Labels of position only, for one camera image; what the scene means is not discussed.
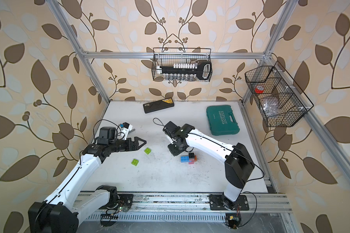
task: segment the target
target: wall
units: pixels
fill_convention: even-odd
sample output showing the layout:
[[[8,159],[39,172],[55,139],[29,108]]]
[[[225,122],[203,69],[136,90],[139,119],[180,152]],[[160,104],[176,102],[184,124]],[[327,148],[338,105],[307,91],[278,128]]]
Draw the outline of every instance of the wall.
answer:
[[[299,28],[297,34],[292,25]],[[297,81],[350,156],[350,0],[309,1],[296,7],[274,54],[293,77],[307,74]]]
[[[215,52],[263,52],[285,4],[282,0],[266,4],[261,0],[59,3],[83,49],[102,52],[153,52],[154,47],[164,51],[166,47],[183,51],[201,47]],[[153,81],[149,59],[92,59],[91,63],[112,100],[159,100],[164,96],[236,100],[247,89],[242,74],[257,65],[252,59],[213,60],[211,83],[169,83]]]
[[[43,1],[0,0],[0,232],[25,231],[105,107],[63,35]]]
[[[348,22],[350,0],[300,0],[274,58],[310,96],[315,113],[350,155]],[[253,99],[246,107],[278,191],[287,194],[303,232],[350,232],[350,185],[306,121],[267,128]]]

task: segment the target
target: cable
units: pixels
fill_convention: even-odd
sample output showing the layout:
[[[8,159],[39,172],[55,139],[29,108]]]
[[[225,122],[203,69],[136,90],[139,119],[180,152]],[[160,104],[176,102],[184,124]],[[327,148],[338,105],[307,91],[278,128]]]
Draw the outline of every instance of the cable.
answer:
[[[197,135],[197,136],[200,136],[200,137],[202,137],[202,138],[205,138],[205,139],[209,140],[210,142],[214,142],[213,140],[211,140],[211,139],[209,139],[209,138],[207,138],[207,137],[204,137],[204,136],[202,136],[202,135],[198,135],[198,134],[196,134],[196,133],[185,133],[185,134],[181,135],[180,137],[182,137],[182,136],[184,136],[184,135],[187,135],[187,134]],[[238,154],[238,153],[236,153],[236,152],[234,152],[234,151],[232,151],[232,150],[230,150],[230,149],[228,149],[228,148],[226,148],[226,147],[223,147],[223,146],[222,146],[221,144],[219,144],[218,142],[214,142],[214,143],[217,144],[218,146],[220,146],[220,147],[226,149],[226,150],[229,150],[230,152],[235,153],[235,154],[238,155],[238,156],[243,157],[244,159],[246,159],[247,161],[251,162],[252,164],[254,164],[257,168],[259,168],[259,169],[261,170],[261,172],[262,172],[262,177],[261,177],[261,178],[250,179],[250,180],[247,180],[246,183],[249,182],[249,181],[252,181],[252,180],[259,180],[259,179],[262,179],[263,177],[265,177],[265,173],[263,172],[263,170],[262,170],[258,165],[256,165],[253,161],[251,161],[250,159],[246,158],[245,156],[242,156],[242,155],[240,155],[240,154]]]
[[[256,204],[255,204],[255,209],[254,209],[254,212],[253,212],[252,216],[249,218],[249,220],[248,220],[246,223],[244,223],[244,224],[242,224],[241,226],[238,226],[238,227],[243,227],[243,226],[245,226],[245,225],[253,218],[255,212],[257,211],[257,206],[258,206],[257,197],[255,196],[254,193],[249,192],[249,191],[245,191],[245,192],[243,192],[243,193],[247,193],[247,192],[253,194],[253,196],[255,197],[255,203],[256,203]]]

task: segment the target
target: wire basket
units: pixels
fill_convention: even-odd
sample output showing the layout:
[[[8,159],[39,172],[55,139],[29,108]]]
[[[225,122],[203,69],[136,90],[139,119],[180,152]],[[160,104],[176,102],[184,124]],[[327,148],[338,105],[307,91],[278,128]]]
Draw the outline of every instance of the wire basket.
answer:
[[[210,53],[211,49],[201,48],[153,48],[153,80],[209,82]]]
[[[246,84],[267,127],[292,127],[313,107],[313,103],[289,73],[293,84],[285,82],[279,72],[282,66],[276,65],[277,62],[274,66],[260,66],[246,72]],[[303,93],[310,106],[304,104],[293,89]]]

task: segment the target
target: blue lego brick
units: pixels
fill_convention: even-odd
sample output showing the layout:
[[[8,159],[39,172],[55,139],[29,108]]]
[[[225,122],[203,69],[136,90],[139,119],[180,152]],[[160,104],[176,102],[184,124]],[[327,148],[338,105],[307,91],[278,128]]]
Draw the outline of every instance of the blue lego brick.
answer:
[[[181,156],[180,157],[182,163],[187,163],[189,162],[189,156]]]

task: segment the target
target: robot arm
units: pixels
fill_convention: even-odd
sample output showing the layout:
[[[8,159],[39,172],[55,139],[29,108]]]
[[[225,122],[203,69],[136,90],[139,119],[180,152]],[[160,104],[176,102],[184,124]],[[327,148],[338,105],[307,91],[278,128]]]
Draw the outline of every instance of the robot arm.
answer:
[[[118,208],[119,196],[113,186],[100,186],[78,206],[73,207],[73,204],[89,177],[112,152],[136,151],[146,144],[138,137],[134,137],[134,141],[127,139],[132,126],[128,123],[122,125],[125,130],[122,139],[117,139],[116,128],[102,127],[95,139],[97,144],[89,144],[84,149],[80,160],[60,186],[42,203],[35,202],[29,208],[31,233],[76,232],[78,226],[98,208],[104,205]]]
[[[231,145],[219,142],[189,124],[184,124],[180,128],[168,122],[163,131],[171,142],[168,149],[173,156],[179,155],[187,147],[195,147],[224,163],[225,176],[229,182],[223,193],[224,206],[233,210],[241,190],[255,167],[246,147],[241,143]]]

